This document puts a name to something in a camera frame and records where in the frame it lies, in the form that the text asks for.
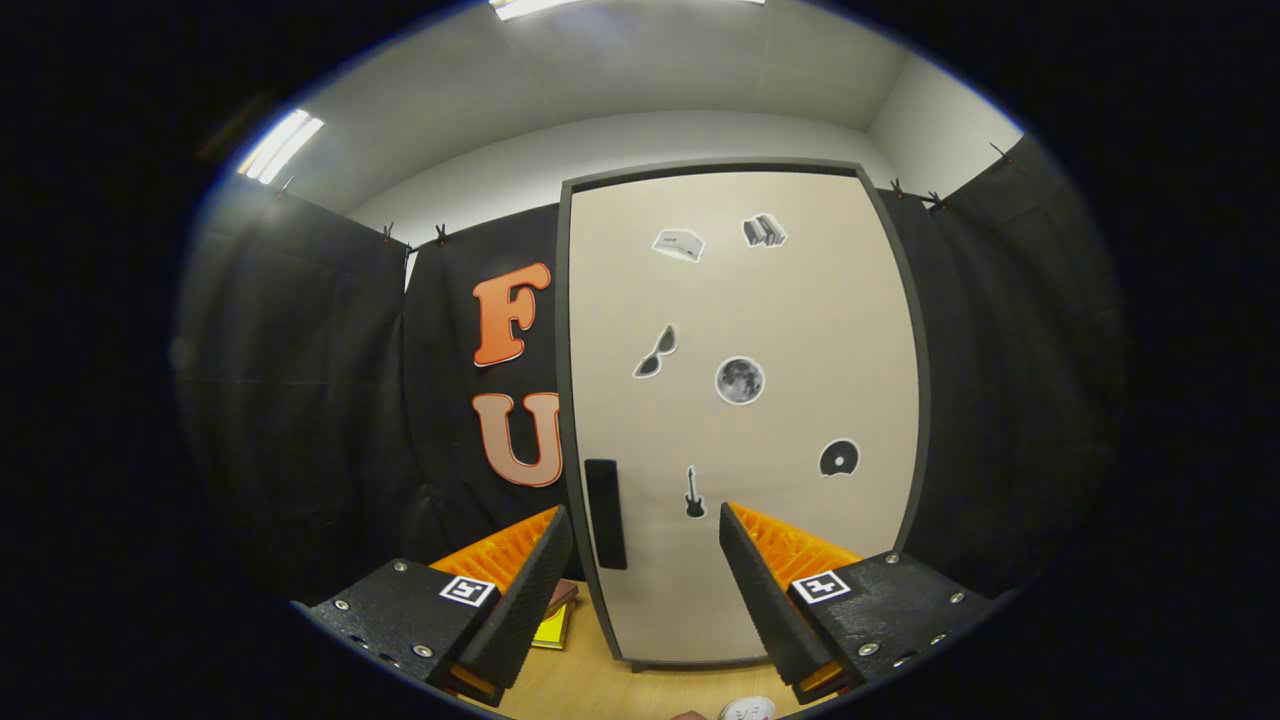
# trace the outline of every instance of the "white wall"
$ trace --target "white wall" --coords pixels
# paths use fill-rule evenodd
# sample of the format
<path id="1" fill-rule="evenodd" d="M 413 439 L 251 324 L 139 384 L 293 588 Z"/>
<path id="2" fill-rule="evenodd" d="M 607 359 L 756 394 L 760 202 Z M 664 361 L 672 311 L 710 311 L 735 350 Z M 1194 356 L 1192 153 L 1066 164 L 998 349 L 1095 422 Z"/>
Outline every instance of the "white wall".
<path id="1" fill-rule="evenodd" d="M 868 135 L 902 190 L 946 197 L 1000 159 L 1023 129 L 937 65 L 911 55 Z"/>
<path id="2" fill-rule="evenodd" d="M 349 217 L 371 228 L 394 222 L 392 234 L 417 246 L 435 240 L 440 223 L 456 232 L 558 202 L 561 184 L 570 178 L 648 163 L 744 155 L 860 163 L 882 188 L 897 177 L 867 135 L 838 126 L 753 113 L 639 113 L 488 145 L 402 182 Z M 407 287 L 408 277 L 404 282 Z"/>

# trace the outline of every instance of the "moon sticker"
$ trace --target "moon sticker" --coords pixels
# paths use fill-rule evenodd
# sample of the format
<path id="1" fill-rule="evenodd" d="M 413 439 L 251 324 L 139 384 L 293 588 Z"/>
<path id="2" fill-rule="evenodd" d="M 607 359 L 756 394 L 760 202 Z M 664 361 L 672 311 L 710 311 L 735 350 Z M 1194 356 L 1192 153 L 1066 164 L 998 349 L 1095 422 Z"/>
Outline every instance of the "moon sticker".
<path id="1" fill-rule="evenodd" d="M 750 357 L 736 355 L 716 369 L 716 395 L 730 405 L 750 405 L 764 392 L 764 369 Z"/>

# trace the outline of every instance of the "small object on table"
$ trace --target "small object on table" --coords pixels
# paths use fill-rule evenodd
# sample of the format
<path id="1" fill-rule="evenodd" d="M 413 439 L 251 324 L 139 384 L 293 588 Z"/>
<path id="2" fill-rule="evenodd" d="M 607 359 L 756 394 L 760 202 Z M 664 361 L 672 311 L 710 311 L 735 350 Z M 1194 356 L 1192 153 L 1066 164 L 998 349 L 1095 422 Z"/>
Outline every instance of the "small object on table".
<path id="1" fill-rule="evenodd" d="M 549 620 L 552 615 L 556 615 L 557 610 L 575 597 L 577 597 L 577 583 L 573 580 L 556 583 L 556 589 L 552 591 L 552 600 L 547 603 L 547 615 L 543 616 L 543 620 Z"/>
<path id="2" fill-rule="evenodd" d="M 564 638 L 568 635 L 568 614 L 572 607 L 572 603 L 566 602 L 550 618 L 543 620 L 541 625 L 538 625 L 538 632 L 534 633 L 532 647 L 564 650 Z"/>
<path id="3" fill-rule="evenodd" d="M 773 720 L 778 708 L 767 697 L 740 697 L 721 710 L 719 720 Z"/>

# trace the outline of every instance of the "guitar sticker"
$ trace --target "guitar sticker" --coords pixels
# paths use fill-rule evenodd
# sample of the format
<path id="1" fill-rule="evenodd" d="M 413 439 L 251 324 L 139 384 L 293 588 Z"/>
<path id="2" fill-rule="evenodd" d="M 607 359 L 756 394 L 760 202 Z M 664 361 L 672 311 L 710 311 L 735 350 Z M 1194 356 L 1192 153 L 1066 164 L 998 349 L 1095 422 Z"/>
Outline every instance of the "guitar sticker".
<path id="1" fill-rule="evenodd" d="M 685 515 L 690 518 L 701 518 L 707 515 L 707 509 L 703 507 L 703 496 L 698 495 L 698 489 L 694 487 L 694 466 L 689 466 L 689 492 L 685 493 Z"/>

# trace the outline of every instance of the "orange letter f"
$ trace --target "orange letter f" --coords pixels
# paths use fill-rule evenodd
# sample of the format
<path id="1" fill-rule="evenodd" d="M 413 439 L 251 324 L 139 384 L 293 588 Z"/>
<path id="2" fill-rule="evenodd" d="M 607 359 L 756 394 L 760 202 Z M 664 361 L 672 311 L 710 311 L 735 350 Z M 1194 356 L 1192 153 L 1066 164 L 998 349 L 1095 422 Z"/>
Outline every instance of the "orange letter f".
<path id="1" fill-rule="evenodd" d="M 521 287 L 512 301 L 512 288 L 527 284 L 545 290 L 550 283 L 552 272 L 547 265 L 534 263 L 484 281 L 471 291 L 480 300 L 480 347 L 475 352 L 477 368 L 515 360 L 525 351 L 525 341 L 512 337 L 511 322 L 520 323 L 522 331 L 534 327 L 534 293 Z"/>

